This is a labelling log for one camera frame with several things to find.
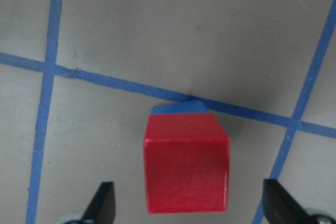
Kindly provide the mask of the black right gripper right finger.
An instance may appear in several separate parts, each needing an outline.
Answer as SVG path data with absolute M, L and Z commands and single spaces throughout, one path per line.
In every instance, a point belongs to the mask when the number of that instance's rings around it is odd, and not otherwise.
M 263 213 L 271 224 L 335 223 L 324 214 L 309 214 L 276 179 L 264 179 Z

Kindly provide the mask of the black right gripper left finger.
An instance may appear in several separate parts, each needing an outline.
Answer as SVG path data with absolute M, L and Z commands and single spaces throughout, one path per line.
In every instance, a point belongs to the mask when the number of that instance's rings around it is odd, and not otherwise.
M 79 222 L 113 224 L 115 216 L 116 197 L 114 182 L 102 182 Z

